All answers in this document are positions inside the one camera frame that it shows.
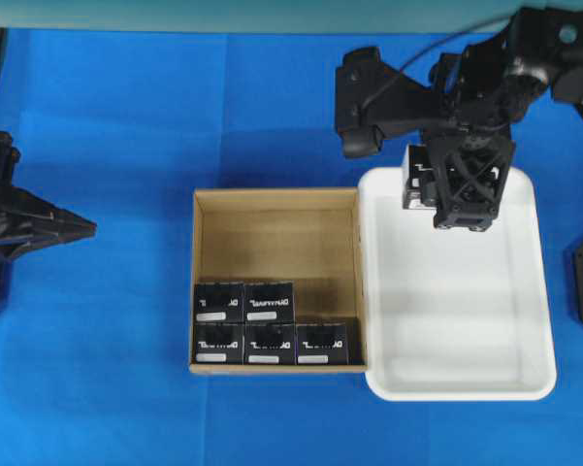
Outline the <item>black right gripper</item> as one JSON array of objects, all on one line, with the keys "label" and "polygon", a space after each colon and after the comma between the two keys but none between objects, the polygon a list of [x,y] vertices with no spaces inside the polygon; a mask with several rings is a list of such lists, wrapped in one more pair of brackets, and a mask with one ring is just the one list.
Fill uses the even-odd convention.
[{"label": "black right gripper", "polygon": [[436,209],[436,229],[485,231],[499,215],[515,152],[510,125],[548,88],[548,48],[483,41],[443,53],[429,80],[445,121],[424,141],[424,204]]}]

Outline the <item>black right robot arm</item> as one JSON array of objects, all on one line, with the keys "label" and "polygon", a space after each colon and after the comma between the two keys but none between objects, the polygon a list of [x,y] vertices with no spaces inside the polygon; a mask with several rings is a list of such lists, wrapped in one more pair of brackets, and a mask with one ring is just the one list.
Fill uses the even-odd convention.
[{"label": "black right robot arm", "polygon": [[432,167],[421,198],[436,228],[485,231],[513,161],[512,124],[545,92],[583,119],[583,11],[523,7],[495,36],[442,54],[429,81],[441,119],[421,132]]}]

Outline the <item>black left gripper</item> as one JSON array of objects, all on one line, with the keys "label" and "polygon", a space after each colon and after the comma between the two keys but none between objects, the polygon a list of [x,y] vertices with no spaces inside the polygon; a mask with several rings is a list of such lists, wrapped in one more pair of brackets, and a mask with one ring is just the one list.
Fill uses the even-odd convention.
[{"label": "black left gripper", "polygon": [[[13,146],[11,135],[0,131],[0,263],[13,262],[32,251],[94,237],[95,222],[13,186],[19,160],[20,153]],[[29,221],[25,216],[60,233],[29,239]]]}]

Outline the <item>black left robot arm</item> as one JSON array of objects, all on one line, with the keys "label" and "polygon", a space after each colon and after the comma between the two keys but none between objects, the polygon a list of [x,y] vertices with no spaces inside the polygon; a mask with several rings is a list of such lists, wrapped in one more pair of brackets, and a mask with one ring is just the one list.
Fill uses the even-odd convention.
[{"label": "black left robot arm", "polygon": [[36,250],[95,235],[97,225],[13,185],[19,151],[0,131],[0,282],[6,265]]}]

